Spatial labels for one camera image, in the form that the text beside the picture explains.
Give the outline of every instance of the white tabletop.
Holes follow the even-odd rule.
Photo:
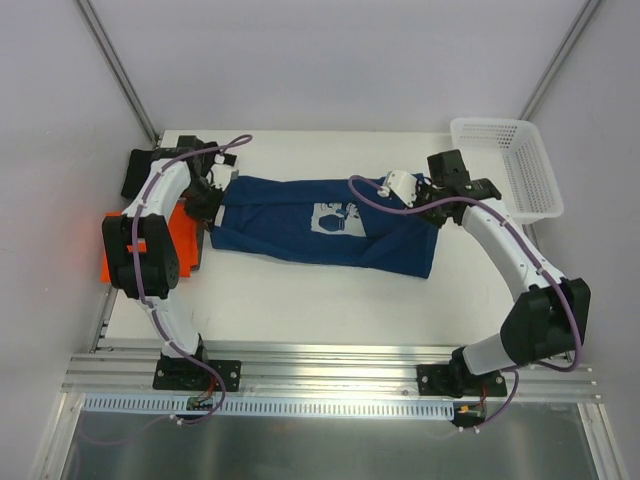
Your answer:
[[[226,143],[236,131],[167,131]],[[432,133],[250,132],[236,149],[241,174],[275,180],[381,177],[426,172],[427,156],[449,150]],[[513,203],[499,153],[463,149],[472,178],[488,177]],[[200,271],[175,291],[205,340],[366,345],[460,345],[496,333],[512,300],[487,255],[451,221],[438,238],[428,280],[370,269],[302,265],[213,250],[205,238]],[[143,311],[121,292],[110,338],[156,338]]]

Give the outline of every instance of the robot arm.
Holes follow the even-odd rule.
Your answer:
[[[558,286],[568,300],[582,344],[590,300],[586,283],[582,279],[567,279],[524,235],[518,235],[521,243],[516,240],[510,230],[517,227],[500,193],[487,179],[470,180],[459,150],[434,155],[428,162],[430,181],[417,179],[407,172],[393,171],[387,175],[379,195],[394,195],[408,208],[442,203],[420,215],[437,227],[453,218],[469,232],[504,277],[514,300],[514,307],[499,333],[453,352],[449,378],[440,382],[447,385],[446,393],[460,396],[467,379],[573,350],[576,343],[558,298]],[[454,197],[475,202],[445,200]],[[503,220],[498,220],[491,211],[497,212]],[[543,265],[545,275],[525,254],[523,245],[532,253],[535,263]]]
[[[158,149],[151,171],[140,193],[120,217],[105,218],[102,230],[111,282],[143,308],[160,338],[167,336],[176,347],[194,355],[200,347],[200,336],[190,316],[171,290],[179,278],[178,255],[169,234],[169,218],[181,197],[186,198],[185,211],[197,220],[211,222],[231,180],[237,176],[235,156],[193,155],[175,162],[178,155],[193,152],[197,146]],[[211,184],[206,176],[213,174]],[[144,239],[146,252],[140,255],[144,301],[140,299],[130,245],[132,225],[140,210],[138,237]],[[169,342],[162,354],[181,358]]]

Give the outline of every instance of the blue cloth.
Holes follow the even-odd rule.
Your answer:
[[[400,208],[399,201],[376,202]],[[438,229],[412,215],[380,212],[355,198],[346,180],[277,182],[241,176],[224,197],[214,248],[302,263],[376,268],[427,278]]]

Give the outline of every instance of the white wall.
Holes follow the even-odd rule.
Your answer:
[[[105,211],[145,141],[72,1],[0,16],[0,478],[28,478],[87,339]]]
[[[589,360],[631,478],[640,475],[640,2],[609,0],[534,122],[566,210],[536,225],[542,249],[592,289]]]
[[[94,0],[159,130],[396,132],[519,115],[583,2]]]

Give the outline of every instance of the white basket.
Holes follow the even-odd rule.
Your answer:
[[[540,132],[530,122],[497,118],[456,118],[451,122],[454,148],[500,150],[521,224],[559,217],[562,197]]]

